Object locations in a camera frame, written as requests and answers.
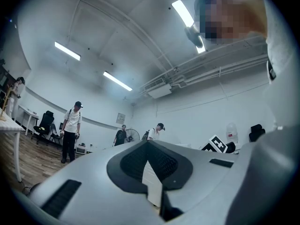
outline black backpack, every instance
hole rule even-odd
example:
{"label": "black backpack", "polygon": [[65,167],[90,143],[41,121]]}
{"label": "black backpack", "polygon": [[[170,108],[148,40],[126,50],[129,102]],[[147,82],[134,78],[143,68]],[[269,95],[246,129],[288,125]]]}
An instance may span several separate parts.
{"label": "black backpack", "polygon": [[150,130],[148,130],[147,132],[145,132],[145,134],[142,137],[142,140],[147,140],[148,139],[149,131]]}

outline black pants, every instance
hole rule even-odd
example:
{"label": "black pants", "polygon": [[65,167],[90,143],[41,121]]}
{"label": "black pants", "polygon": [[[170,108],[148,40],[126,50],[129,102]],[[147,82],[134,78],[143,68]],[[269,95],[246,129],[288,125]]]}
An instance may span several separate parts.
{"label": "black pants", "polygon": [[75,133],[69,133],[65,131],[63,143],[62,143],[62,158],[67,158],[67,152],[69,151],[70,161],[72,162],[75,159]]}

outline white bottle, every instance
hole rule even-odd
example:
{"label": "white bottle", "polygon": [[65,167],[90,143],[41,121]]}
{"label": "white bottle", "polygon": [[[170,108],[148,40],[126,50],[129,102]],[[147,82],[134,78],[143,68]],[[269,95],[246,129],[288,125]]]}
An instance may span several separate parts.
{"label": "white bottle", "polygon": [[238,143],[238,130],[236,129],[235,123],[231,122],[226,127],[226,137],[227,142],[234,142],[234,144]]}

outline ceiling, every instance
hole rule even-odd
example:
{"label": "ceiling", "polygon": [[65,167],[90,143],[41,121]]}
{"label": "ceiling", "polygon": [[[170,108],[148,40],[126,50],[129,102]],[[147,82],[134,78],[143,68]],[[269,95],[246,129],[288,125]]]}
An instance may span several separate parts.
{"label": "ceiling", "polygon": [[[138,98],[145,85],[160,77],[173,83],[266,54],[265,40],[257,34],[231,45],[204,41],[207,52],[198,54],[171,6],[175,1],[31,0],[21,10],[18,28],[26,34],[31,29],[33,36],[26,43],[36,48],[39,61],[47,60],[122,98]],[[193,16],[194,0],[182,2]],[[81,61],[56,49],[54,41],[80,54]],[[133,90],[106,79],[104,71]]]}

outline man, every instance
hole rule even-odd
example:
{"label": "man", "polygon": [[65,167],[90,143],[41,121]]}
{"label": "man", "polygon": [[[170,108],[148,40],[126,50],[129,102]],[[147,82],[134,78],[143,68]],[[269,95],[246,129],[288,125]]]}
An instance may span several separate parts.
{"label": "man", "polygon": [[195,26],[213,43],[230,43],[250,32],[268,45],[266,103],[280,126],[300,123],[300,51],[284,17],[271,0],[195,0]]}
{"label": "man", "polygon": [[123,144],[124,141],[125,141],[125,138],[127,138],[127,135],[126,135],[126,132],[125,132],[125,129],[126,129],[126,125],[123,125],[122,126],[122,130],[119,130],[114,138],[114,146],[118,146],[120,144]]}
{"label": "man", "polygon": [[69,151],[70,162],[75,159],[75,139],[79,138],[80,124],[82,121],[82,114],[80,109],[82,108],[81,102],[76,102],[74,108],[67,111],[64,117],[64,123],[60,134],[64,136],[62,143],[62,160],[61,163],[65,163],[67,159],[67,152]]}
{"label": "man", "polygon": [[165,127],[162,123],[158,123],[156,128],[151,128],[148,133],[147,140],[159,140],[159,131],[165,130]]}
{"label": "man", "polygon": [[14,105],[15,105],[15,100],[17,98],[20,98],[20,94],[18,93],[18,87],[20,84],[25,85],[25,80],[23,77],[18,77],[16,82],[14,83],[13,89],[10,92],[10,98],[8,99],[7,102],[7,107],[5,108],[5,113],[12,118],[12,112],[14,110]]}

